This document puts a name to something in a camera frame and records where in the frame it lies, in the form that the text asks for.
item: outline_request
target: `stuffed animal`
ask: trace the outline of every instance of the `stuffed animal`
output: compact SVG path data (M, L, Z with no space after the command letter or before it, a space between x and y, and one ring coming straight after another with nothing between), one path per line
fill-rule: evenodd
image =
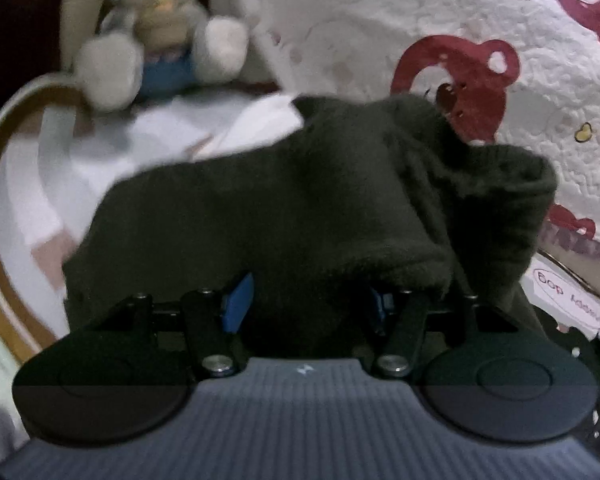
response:
M198 0L110 0L100 33L74 62L90 104L120 110L140 94L222 84L239 74L249 33L235 18L210 17Z

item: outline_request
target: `quilted blanket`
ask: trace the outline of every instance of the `quilted blanket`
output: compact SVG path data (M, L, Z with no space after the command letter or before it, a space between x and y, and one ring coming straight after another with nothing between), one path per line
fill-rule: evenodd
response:
M541 236L600 259L600 0L212 0L288 91L426 95L471 142L560 178Z

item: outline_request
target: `dark garment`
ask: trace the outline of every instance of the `dark garment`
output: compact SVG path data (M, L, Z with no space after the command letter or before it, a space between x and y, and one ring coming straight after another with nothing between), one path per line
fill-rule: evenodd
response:
M467 146L416 96L295 105L304 128L271 147L116 184L64 266L71 327L135 292L174 300L244 270L256 301L242 339L257 354L324 354L353 337L351 278L442 297L459 263L505 306L554 196L544 158Z

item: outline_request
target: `folded clothing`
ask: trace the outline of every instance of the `folded clothing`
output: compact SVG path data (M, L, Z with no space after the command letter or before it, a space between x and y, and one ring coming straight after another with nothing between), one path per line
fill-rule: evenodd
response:
M348 280L442 297L461 270L506 308L554 196L547 160L469 146L413 95L294 105L304 127L272 146L152 169L106 194L64 265L72 329L129 294L174 300L245 270L256 297L241 335L257 354L320 356L349 338Z

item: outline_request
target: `gray ribbed surface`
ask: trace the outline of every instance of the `gray ribbed surface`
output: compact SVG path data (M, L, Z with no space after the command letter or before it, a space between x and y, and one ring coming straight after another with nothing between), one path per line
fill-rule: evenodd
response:
M98 450L34 440L0 467L8 480L583 480L600 463L575 440L530 449L474 442L434 420L403 383L355 360L252 359L200 384L182 413Z

